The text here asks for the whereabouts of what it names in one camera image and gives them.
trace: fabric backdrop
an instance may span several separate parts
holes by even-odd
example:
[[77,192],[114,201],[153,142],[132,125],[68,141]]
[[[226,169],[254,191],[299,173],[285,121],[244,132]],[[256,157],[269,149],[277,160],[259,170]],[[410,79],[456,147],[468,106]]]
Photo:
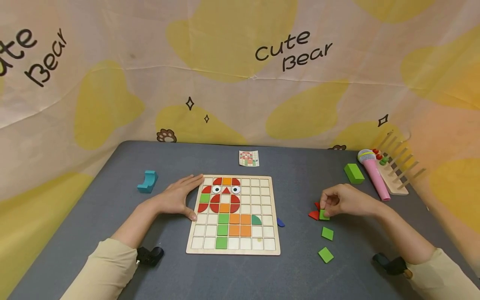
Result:
[[422,198],[480,234],[478,0],[1,7],[0,299],[126,140],[358,150],[393,130]]

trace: toy microphone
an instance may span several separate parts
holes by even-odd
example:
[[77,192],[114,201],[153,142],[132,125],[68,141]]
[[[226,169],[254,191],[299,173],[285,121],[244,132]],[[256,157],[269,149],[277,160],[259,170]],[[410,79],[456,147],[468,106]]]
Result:
[[377,169],[377,160],[375,154],[369,149],[360,150],[357,155],[359,162],[367,169],[367,173],[372,179],[373,185],[377,189],[377,193],[383,201],[390,200],[390,194],[385,186],[384,179]]

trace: black clip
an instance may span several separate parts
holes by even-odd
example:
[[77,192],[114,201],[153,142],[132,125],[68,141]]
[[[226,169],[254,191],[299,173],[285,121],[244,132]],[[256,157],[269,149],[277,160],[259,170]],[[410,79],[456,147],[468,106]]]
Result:
[[163,257],[163,254],[165,254],[165,252],[160,247],[155,247],[151,251],[140,247],[137,249],[137,262],[154,267]]

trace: sleeve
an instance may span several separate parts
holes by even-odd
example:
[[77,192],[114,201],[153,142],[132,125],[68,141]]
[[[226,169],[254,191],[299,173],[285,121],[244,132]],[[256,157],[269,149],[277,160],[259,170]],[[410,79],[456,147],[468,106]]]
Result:
[[413,274],[410,283],[424,299],[480,300],[480,290],[442,249],[437,248],[429,261],[407,268]]
[[137,269],[137,250],[118,240],[98,244],[60,300],[116,300]]

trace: table surface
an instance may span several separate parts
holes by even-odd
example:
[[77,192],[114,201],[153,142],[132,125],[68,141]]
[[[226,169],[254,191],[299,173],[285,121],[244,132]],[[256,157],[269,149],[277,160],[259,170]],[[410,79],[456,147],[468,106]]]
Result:
[[[259,151],[259,167],[238,165],[238,151]],[[96,176],[10,299],[59,299],[99,241],[108,238],[137,204],[189,174],[272,176],[279,228],[280,256],[186,254],[191,222],[162,215],[143,246],[157,245],[165,256],[154,267],[139,266],[119,299],[419,299],[403,276],[387,276],[371,261],[377,252],[398,253],[371,219],[339,215],[320,222],[308,217],[321,191],[347,183],[343,171],[356,152],[278,147],[124,142]],[[152,194],[136,189],[145,170],[155,170]],[[366,180],[356,187],[378,198]],[[387,204],[443,250],[479,285],[461,254],[412,188]],[[187,197],[194,208],[197,190]],[[321,237],[322,226],[335,232]],[[325,264],[318,251],[335,258]]]

